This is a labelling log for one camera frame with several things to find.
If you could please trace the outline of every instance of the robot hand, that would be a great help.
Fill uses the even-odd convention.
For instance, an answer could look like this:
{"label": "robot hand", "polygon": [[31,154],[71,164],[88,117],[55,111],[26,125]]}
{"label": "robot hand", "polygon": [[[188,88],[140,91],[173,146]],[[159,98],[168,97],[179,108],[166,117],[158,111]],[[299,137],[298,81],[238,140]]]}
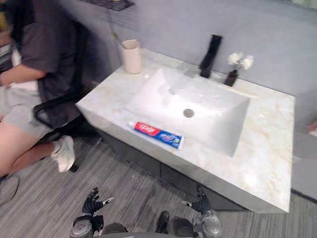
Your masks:
{"label": "robot hand", "polygon": [[95,187],[86,198],[82,207],[82,216],[77,217],[70,231],[71,238],[92,238],[95,231],[100,231],[104,227],[103,216],[95,216],[94,213],[104,205],[114,200],[114,197],[108,198],[103,202],[98,202],[98,188]]}
{"label": "robot hand", "polygon": [[211,204],[201,187],[197,188],[199,201],[183,204],[193,208],[202,214],[201,218],[193,219],[194,233],[201,232],[204,238],[219,238],[222,236],[222,228],[219,218],[211,211]]}
{"label": "robot hand", "polygon": [[183,204],[193,208],[195,211],[200,212],[201,214],[204,214],[207,211],[211,211],[211,205],[210,205],[209,199],[205,195],[202,188],[198,187],[197,192],[198,192],[197,196],[199,197],[198,202],[183,201]]}
{"label": "robot hand", "polygon": [[98,188],[95,187],[86,198],[86,201],[82,208],[82,213],[84,215],[91,215],[93,216],[95,212],[97,212],[99,209],[101,209],[104,205],[112,201],[114,198],[111,197],[103,202],[98,202],[99,196],[96,196],[98,194]]}

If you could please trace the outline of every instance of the marble countertop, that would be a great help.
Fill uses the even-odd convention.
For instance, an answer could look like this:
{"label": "marble countertop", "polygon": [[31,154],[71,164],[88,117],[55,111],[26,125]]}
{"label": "marble countertop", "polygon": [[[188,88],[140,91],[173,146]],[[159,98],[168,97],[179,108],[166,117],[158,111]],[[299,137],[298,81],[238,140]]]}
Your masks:
{"label": "marble countertop", "polygon": [[295,98],[240,79],[227,87],[226,75],[213,72],[206,79],[210,84],[251,98],[235,154],[220,154],[190,137],[176,150],[127,127],[129,121],[140,120],[168,130],[126,105],[159,68],[197,78],[198,67],[146,49],[142,57],[141,73],[132,75],[120,67],[78,102],[89,123],[251,211],[289,212]]}

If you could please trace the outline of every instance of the knee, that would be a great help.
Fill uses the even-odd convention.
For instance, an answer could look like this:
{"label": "knee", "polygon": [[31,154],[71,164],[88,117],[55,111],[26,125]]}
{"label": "knee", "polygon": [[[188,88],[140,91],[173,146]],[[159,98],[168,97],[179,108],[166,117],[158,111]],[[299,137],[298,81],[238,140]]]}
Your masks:
{"label": "knee", "polygon": [[0,168],[0,177],[3,177],[5,175],[8,175],[9,173],[12,172],[12,167],[11,166],[3,166],[1,165]]}
{"label": "knee", "polygon": [[11,163],[11,160],[6,160],[0,156],[0,177],[8,175],[14,171],[14,164]]}

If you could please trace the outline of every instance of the toothpaste cap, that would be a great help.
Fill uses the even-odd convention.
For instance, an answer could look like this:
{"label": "toothpaste cap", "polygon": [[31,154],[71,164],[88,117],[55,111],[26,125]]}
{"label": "toothpaste cap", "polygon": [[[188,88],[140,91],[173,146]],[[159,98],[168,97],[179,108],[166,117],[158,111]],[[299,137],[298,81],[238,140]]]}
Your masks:
{"label": "toothpaste cap", "polygon": [[132,121],[129,121],[127,125],[128,125],[128,127],[130,127],[130,128],[134,128],[135,123],[132,122]]}

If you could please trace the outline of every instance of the vanity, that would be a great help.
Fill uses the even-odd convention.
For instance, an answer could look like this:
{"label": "vanity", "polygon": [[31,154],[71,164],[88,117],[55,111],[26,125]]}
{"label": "vanity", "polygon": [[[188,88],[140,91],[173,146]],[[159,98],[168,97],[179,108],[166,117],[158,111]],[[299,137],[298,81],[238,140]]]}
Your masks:
{"label": "vanity", "polygon": [[[77,103],[123,159],[216,210],[289,212],[293,96],[142,49],[143,70],[116,70]],[[141,121],[185,137],[181,150],[134,131]]]}

